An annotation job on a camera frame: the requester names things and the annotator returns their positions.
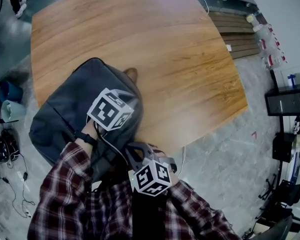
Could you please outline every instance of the concrete floor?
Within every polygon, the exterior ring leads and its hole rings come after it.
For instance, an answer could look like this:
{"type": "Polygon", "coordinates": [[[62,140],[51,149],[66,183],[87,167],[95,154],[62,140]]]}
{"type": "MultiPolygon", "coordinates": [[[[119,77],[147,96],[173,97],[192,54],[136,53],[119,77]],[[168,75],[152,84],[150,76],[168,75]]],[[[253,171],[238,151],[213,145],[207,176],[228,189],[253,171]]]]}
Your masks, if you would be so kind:
{"type": "MultiPolygon", "coordinates": [[[[0,13],[0,79],[10,76],[24,90],[22,103],[26,106],[24,120],[11,126],[18,132],[21,153],[25,156],[28,180],[24,196],[36,204],[39,188],[51,166],[32,146],[28,132],[33,116],[38,111],[30,61],[31,18],[33,14],[58,0],[29,0],[20,20],[14,16],[8,0],[0,13]]],[[[240,1],[206,0],[215,11],[239,13],[249,10],[240,1]]],[[[222,209],[239,235],[254,224],[263,202],[258,194],[265,188],[265,179],[278,169],[272,157],[272,139],[279,130],[276,117],[268,117],[264,93],[272,87],[269,73],[261,67],[258,56],[235,61],[248,101],[248,110],[215,132],[186,147],[186,159],[180,178],[216,209],[222,209]]],[[[174,154],[181,167],[181,152],[174,154]]],[[[21,196],[25,171],[21,157],[14,167],[0,165],[0,176],[7,177],[16,192],[15,207],[21,211],[21,196]]],[[[12,208],[14,193],[0,181],[0,225],[2,234],[10,240],[25,239],[30,220],[21,218],[12,208]]],[[[31,214],[35,206],[26,205],[31,214]]]]}
{"type": "MultiPolygon", "coordinates": [[[[59,0],[28,0],[27,9],[16,19],[9,0],[3,0],[0,12],[0,79],[30,54],[32,16],[59,0]]],[[[206,7],[204,0],[198,0],[206,7]]],[[[228,13],[249,13],[250,7],[238,0],[206,0],[210,10],[228,13]]]]}

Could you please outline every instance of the plaid shirt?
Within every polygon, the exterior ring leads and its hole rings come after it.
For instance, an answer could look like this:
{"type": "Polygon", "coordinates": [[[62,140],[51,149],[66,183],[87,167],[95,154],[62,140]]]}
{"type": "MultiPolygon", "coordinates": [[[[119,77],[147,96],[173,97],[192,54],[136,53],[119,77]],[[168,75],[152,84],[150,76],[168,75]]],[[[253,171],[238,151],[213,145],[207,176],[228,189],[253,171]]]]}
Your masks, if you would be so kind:
{"type": "MultiPolygon", "coordinates": [[[[69,143],[42,183],[28,239],[108,240],[118,235],[132,239],[133,192],[129,180],[101,192],[91,192],[91,182],[89,157],[79,145],[69,143]]],[[[197,239],[194,228],[204,239],[240,239],[224,214],[210,208],[185,182],[168,191],[165,239],[197,239]]]]}

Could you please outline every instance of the black wristband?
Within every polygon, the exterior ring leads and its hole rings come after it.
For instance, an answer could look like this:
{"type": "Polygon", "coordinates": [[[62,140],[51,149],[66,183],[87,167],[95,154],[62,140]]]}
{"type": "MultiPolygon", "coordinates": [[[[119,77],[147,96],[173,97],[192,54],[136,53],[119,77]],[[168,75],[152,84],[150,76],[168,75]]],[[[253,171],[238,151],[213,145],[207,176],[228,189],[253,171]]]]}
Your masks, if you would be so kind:
{"type": "Polygon", "coordinates": [[[83,140],[85,143],[89,143],[92,146],[94,146],[97,143],[97,141],[94,138],[92,138],[89,134],[85,134],[79,130],[76,130],[74,132],[74,137],[76,139],[79,138],[83,140]]]}

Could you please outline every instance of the wooden table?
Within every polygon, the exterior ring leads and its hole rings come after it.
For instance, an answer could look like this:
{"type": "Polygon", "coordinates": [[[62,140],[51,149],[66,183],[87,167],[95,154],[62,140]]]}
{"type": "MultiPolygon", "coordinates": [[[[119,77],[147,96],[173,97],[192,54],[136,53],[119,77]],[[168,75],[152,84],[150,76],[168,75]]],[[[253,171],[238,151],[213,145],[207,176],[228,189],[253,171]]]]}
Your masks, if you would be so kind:
{"type": "Polygon", "coordinates": [[[137,137],[167,153],[247,108],[233,60],[197,0],[61,0],[35,14],[39,106],[91,57],[122,71],[137,68],[144,105],[137,137]]]}

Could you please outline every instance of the gray backpack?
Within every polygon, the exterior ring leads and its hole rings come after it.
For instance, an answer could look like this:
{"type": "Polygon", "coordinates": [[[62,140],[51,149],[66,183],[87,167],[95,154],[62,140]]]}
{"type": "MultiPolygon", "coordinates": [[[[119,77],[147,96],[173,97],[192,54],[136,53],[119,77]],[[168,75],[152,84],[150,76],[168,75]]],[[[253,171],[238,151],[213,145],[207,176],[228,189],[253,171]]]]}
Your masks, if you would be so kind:
{"type": "MultiPolygon", "coordinates": [[[[109,131],[104,137],[119,151],[133,142],[143,116],[141,94],[135,84],[121,71],[91,58],[80,65],[64,83],[46,100],[34,116],[29,137],[39,153],[53,165],[67,143],[75,141],[74,133],[86,125],[87,111],[100,92],[119,89],[137,98],[134,112],[125,124],[109,131]]],[[[98,141],[91,156],[93,182],[98,181],[115,163],[124,160],[98,141]]]]}

